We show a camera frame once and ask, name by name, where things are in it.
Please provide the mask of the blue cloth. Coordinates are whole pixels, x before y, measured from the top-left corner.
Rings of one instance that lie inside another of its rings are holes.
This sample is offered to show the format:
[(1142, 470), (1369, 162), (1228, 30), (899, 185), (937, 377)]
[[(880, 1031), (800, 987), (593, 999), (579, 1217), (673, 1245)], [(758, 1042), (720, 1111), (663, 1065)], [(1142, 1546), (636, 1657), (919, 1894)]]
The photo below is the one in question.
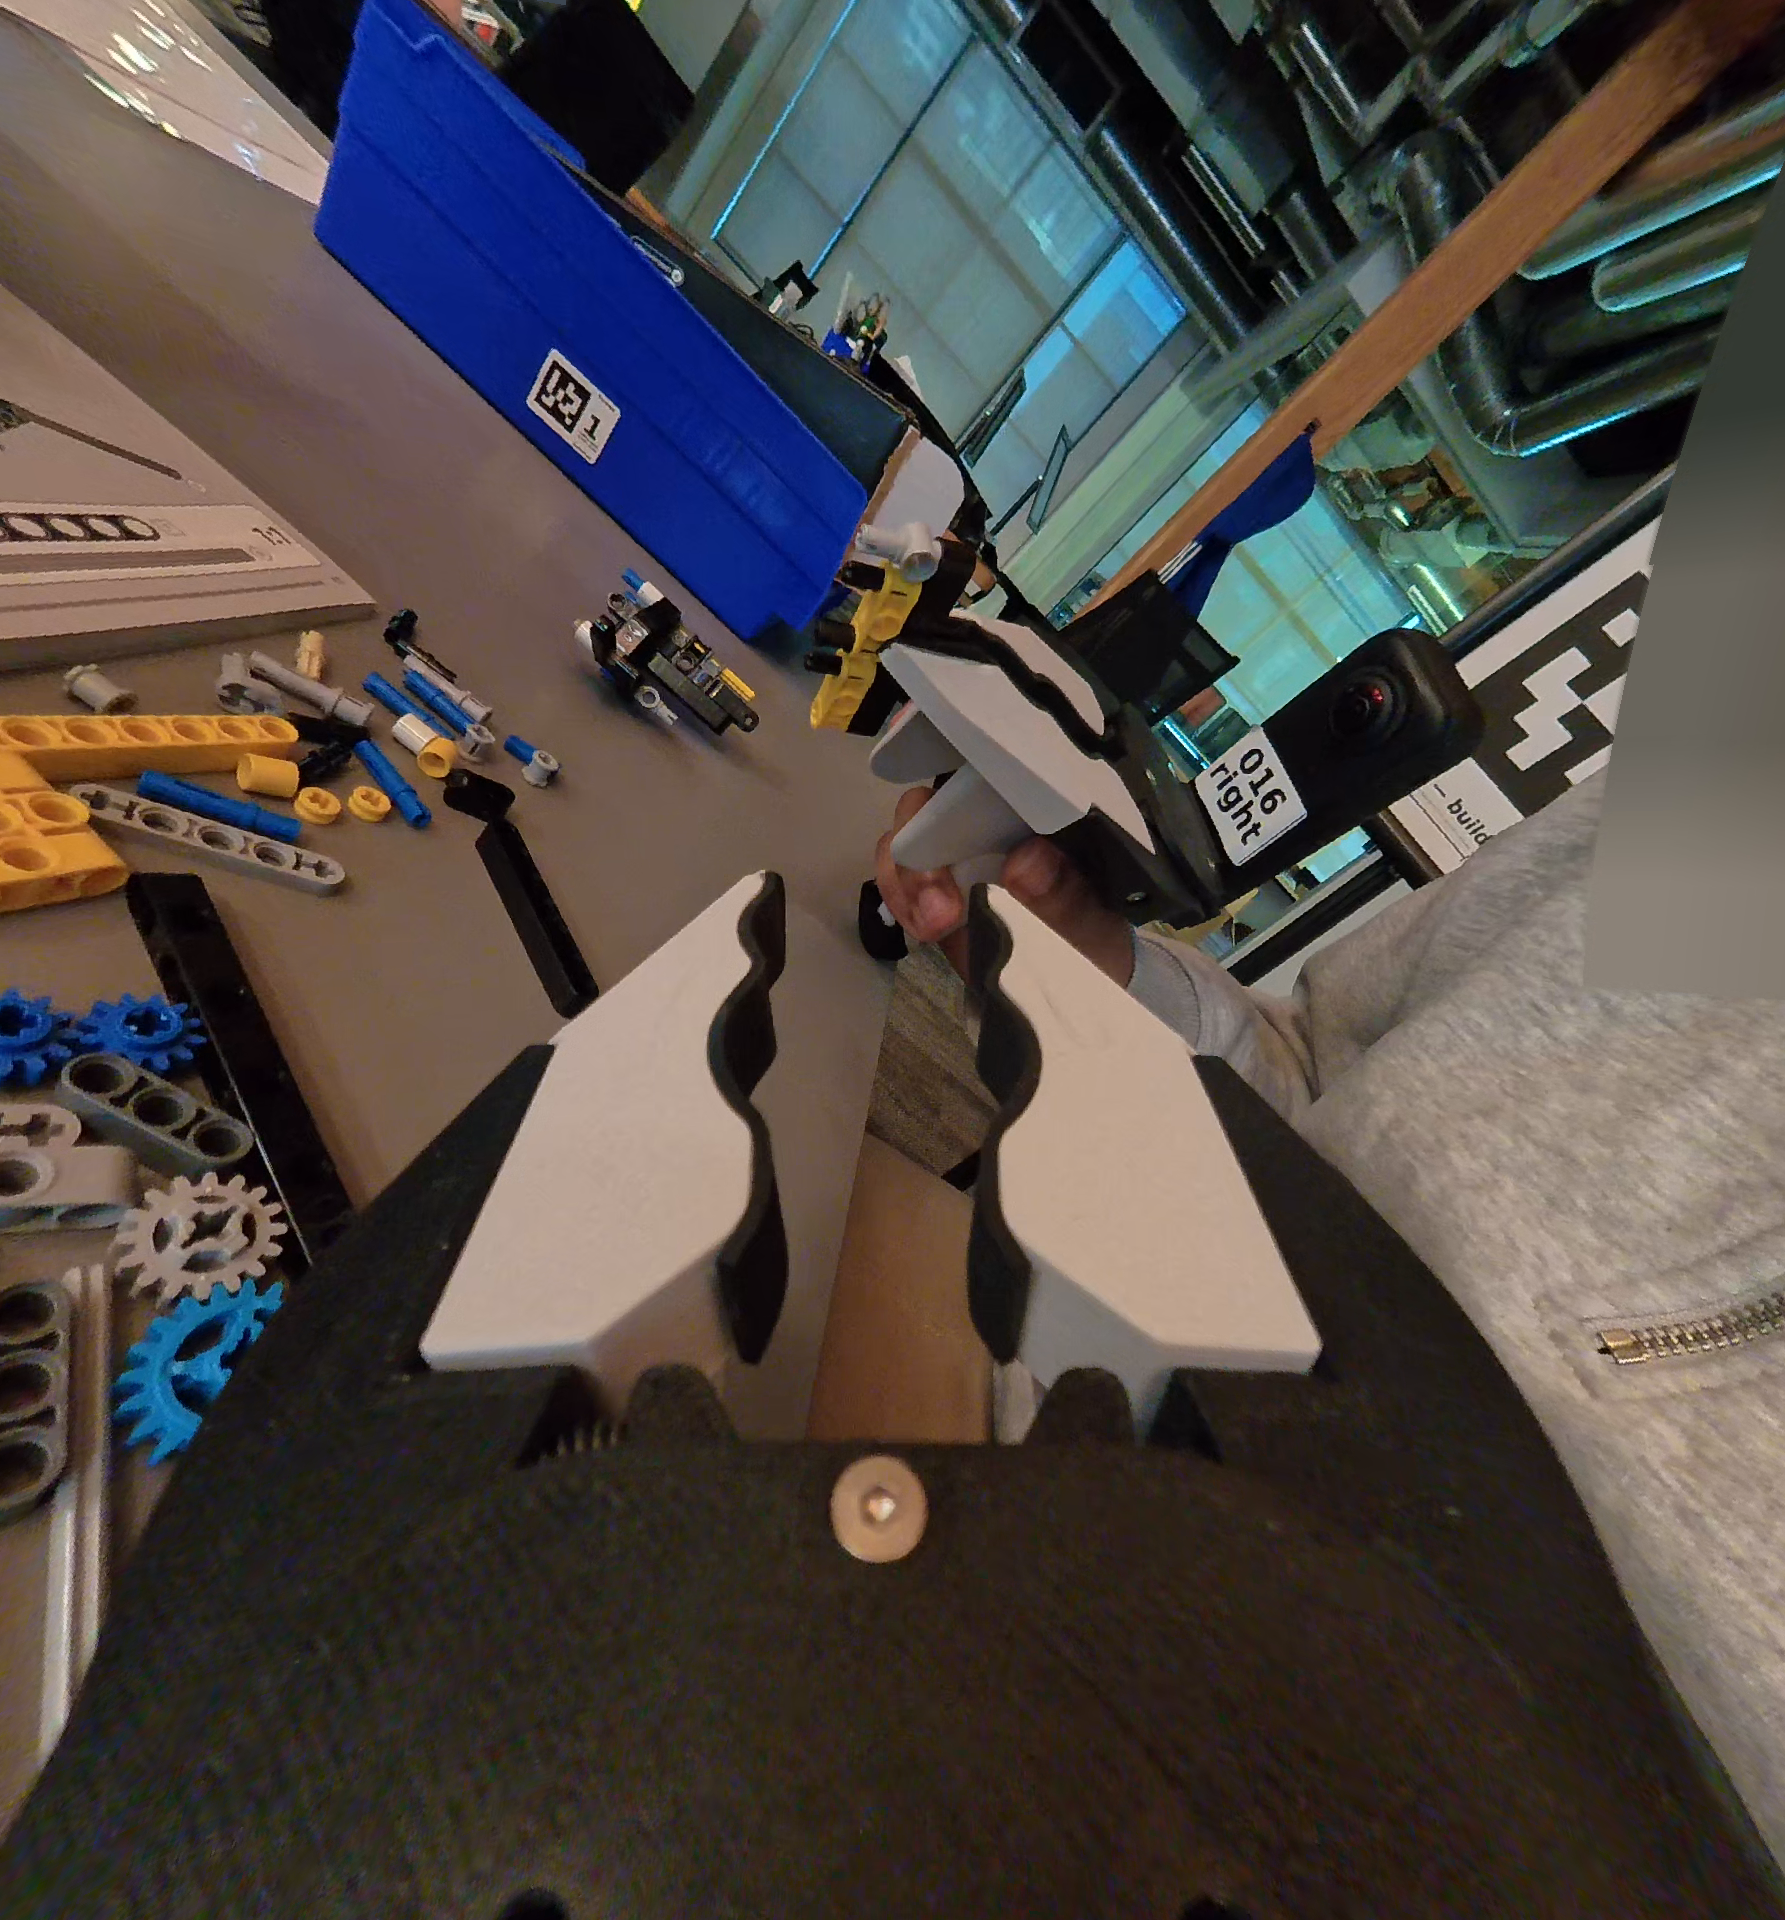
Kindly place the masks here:
[(1206, 611), (1217, 574), (1244, 544), (1293, 516), (1314, 491), (1313, 434), (1302, 433), (1228, 508), (1214, 516), (1192, 552), (1166, 574), (1168, 593), (1194, 614)]

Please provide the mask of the black and white marker board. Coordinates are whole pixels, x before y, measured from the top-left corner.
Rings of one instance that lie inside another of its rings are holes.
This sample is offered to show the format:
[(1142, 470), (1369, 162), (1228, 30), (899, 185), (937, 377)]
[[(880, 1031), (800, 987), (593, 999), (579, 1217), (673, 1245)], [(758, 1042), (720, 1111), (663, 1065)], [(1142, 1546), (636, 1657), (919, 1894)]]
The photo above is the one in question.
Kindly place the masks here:
[(1240, 983), (1286, 989), (1318, 949), (1373, 921), (1605, 770), (1652, 545), (1673, 478), (1626, 498), (1443, 641), (1484, 712), (1475, 752), (1346, 836), (1347, 859), (1251, 931), (1200, 945)]

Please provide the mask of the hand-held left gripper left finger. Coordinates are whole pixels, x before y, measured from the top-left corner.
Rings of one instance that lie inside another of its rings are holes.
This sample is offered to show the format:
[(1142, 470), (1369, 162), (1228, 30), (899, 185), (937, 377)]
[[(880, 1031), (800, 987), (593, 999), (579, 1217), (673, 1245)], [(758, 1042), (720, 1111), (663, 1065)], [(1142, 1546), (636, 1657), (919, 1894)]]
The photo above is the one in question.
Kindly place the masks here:
[(749, 875), (553, 1040), (421, 1338), (437, 1372), (756, 1366), (788, 1245), (756, 1093), (783, 878)]

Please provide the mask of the blue storage bin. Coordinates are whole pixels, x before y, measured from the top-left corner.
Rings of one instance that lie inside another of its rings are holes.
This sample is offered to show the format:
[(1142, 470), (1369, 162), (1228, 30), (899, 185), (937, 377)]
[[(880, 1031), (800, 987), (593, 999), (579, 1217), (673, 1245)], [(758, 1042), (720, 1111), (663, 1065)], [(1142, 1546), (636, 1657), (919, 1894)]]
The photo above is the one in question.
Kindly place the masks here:
[(836, 425), (731, 332), (766, 324), (628, 208), (423, 5), (364, 5), (323, 250), (739, 637), (808, 627), (904, 416), (790, 330)]

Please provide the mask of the long black lego beam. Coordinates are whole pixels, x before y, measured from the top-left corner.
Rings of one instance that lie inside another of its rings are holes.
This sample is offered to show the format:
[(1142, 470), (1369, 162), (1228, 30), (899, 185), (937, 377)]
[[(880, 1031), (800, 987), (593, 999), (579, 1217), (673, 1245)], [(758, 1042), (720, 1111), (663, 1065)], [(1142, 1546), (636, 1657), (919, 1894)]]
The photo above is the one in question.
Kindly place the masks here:
[(136, 871), (126, 907), (167, 997), (185, 1002), (207, 1033), (199, 1081), (253, 1132), (249, 1172), (285, 1214), (291, 1237), (277, 1266), (297, 1282), (355, 1216), (319, 1120), (207, 882), (191, 871)]

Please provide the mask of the thin light grey lego beam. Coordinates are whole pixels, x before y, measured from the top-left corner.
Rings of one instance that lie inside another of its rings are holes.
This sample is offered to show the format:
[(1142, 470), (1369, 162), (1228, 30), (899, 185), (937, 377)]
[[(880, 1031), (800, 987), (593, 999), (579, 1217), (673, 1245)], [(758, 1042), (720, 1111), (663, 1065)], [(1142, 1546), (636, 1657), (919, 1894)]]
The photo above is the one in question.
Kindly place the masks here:
[(187, 862), (291, 887), (313, 896), (330, 896), (347, 882), (346, 867), (326, 854), (214, 823), (180, 807), (150, 802), (95, 782), (81, 782), (65, 792), (88, 810), (92, 828), (142, 847), (150, 846)]

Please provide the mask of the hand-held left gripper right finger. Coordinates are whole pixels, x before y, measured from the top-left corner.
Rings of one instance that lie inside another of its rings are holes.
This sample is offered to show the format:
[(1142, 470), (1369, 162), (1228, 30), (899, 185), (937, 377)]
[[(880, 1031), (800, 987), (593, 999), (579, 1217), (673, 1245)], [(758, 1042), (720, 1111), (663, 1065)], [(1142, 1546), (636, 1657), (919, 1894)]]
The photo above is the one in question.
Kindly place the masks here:
[(966, 934), (995, 1102), (966, 1293), (993, 1363), (1306, 1376), (1321, 1336), (1206, 1064), (998, 887), (973, 890)]

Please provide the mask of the wooden beam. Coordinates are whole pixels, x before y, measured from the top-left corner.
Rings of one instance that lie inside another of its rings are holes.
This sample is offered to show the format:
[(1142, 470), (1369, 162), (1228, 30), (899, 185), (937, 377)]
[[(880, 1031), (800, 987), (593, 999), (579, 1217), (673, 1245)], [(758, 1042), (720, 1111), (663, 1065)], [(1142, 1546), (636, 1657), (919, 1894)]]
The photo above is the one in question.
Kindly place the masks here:
[(1785, 16), (1785, 3), (1682, 3), (1525, 157), (1425, 261), (1100, 586), (1177, 562), (1290, 445), (1321, 454), (1463, 326), (1560, 224)]

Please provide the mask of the person's grey zip hoodie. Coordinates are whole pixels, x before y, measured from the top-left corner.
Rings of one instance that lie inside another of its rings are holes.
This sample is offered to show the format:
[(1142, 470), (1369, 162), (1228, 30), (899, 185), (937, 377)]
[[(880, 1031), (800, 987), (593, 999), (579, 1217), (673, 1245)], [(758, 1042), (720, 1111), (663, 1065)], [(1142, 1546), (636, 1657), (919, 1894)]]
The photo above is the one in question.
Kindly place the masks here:
[(1301, 1128), (1504, 1357), (1785, 1874), (1785, 1004), (1585, 984), (1605, 785), (1276, 1019)]

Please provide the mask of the person's right hand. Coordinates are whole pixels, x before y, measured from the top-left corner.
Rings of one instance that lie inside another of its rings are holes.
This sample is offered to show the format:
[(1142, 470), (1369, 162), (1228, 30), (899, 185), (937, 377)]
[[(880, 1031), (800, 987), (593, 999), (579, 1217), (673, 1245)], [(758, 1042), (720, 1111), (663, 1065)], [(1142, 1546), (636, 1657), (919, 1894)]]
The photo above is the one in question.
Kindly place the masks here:
[[(894, 862), (897, 833), (923, 810), (923, 787), (901, 796), (892, 825), (874, 850), (874, 882), (892, 919), (922, 945), (942, 949), (959, 977), (968, 977), (966, 899), (950, 870), (911, 870)], [(1086, 877), (1049, 840), (1031, 836), (1010, 852), (1000, 884), (1045, 925), (1127, 989), (1134, 977), (1134, 930), (1112, 914)]]

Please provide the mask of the scattered blue lego pins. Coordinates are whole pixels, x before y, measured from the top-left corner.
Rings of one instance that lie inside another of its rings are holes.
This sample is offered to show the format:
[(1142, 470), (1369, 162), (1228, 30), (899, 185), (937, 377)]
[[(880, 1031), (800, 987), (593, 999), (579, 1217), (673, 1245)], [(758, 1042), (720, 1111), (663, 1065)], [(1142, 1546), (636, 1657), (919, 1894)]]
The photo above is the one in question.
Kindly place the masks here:
[[(364, 680), (364, 688), (377, 708), (392, 712), (394, 719), (400, 713), (415, 712), (432, 729), (453, 738), (457, 742), (457, 767), (467, 767), (477, 775), (489, 777), (487, 767), (493, 750), (507, 752), (521, 770), (523, 759), (532, 749), (543, 749), (514, 735), (501, 736), (492, 727), (492, 712), (465, 687), (432, 680), (409, 670), (408, 665), (400, 684), (372, 674)], [(402, 780), (398, 765), (381, 756), (371, 736), (355, 745), (351, 760), (371, 775), (371, 785), (395, 805), (395, 812), (409, 827), (423, 828), (431, 825), (432, 809)], [(140, 775), (139, 794), (145, 799), (180, 807), (214, 823), (249, 828), (285, 843), (297, 843), (302, 827), (292, 812), (292, 802), (252, 797), (244, 792), (238, 797), (228, 797), (222, 792), (214, 794), (174, 775)]]

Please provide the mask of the yellow lego assembly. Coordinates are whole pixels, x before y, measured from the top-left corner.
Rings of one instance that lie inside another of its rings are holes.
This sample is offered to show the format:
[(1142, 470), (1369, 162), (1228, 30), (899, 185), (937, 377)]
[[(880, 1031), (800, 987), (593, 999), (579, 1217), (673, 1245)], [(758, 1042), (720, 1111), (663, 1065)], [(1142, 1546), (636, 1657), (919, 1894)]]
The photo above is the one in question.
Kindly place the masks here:
[(931, 635), (952, 621), (989, 557), (985, 532), (931, 534), (926, 525), (867, 522), (854, 536), (839, 585), (857, 593), (844, 619), (822, 617), (807, 667), (820, 673), (808, 708), (815, 731), (870, 736), (906, 697), (882, 670), (904, 637)]

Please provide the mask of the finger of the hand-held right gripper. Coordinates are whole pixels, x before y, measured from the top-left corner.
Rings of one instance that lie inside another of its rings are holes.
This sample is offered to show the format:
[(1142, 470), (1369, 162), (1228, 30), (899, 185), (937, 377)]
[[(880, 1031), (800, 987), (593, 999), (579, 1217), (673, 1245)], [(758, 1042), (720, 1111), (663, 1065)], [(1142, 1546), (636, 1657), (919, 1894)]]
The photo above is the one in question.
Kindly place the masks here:
[(1016, 621), (966, 612), (963, 639), (1077, 750), (1118, 760), (1126, 752), (1119, 708), (1068, 650)]
[(1077, 742), (1045, 700), (989, 661), (897, 644), (884, 670), (908, 697), (880, 735), (880, 780), (946, 775), (894, 836), (894, 862), (1000, 862), (1024, 840), (1051, 836), (1090, 816), (1144, 854), (1152, 828), (1100, 749)]

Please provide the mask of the lego instruction booklet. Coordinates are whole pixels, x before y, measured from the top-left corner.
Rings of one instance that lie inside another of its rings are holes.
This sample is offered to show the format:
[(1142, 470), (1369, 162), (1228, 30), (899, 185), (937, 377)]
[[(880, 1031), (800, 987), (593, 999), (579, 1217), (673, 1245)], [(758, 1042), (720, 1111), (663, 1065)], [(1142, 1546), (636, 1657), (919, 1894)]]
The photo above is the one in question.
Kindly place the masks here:
[(0, 673), (372, 611), (244, 481), (0, 286)]

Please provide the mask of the person's right forearm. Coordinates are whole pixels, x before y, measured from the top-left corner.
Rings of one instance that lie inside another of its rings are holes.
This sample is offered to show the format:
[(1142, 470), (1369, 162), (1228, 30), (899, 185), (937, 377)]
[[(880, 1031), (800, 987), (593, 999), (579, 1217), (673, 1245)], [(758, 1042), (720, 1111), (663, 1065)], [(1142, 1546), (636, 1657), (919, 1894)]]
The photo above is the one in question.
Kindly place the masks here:
[(1424, 1019), (1504, 961), (1583, 884), (1606, 775), (1508, 828), (1455, 875), (1314, 954), (1270, 997), (1178, 940), (1129, 934), (1129, 995), (1195, 1055), (1220, 1058), (1279, 1113), (1331, 1092), (1381, 1040)]

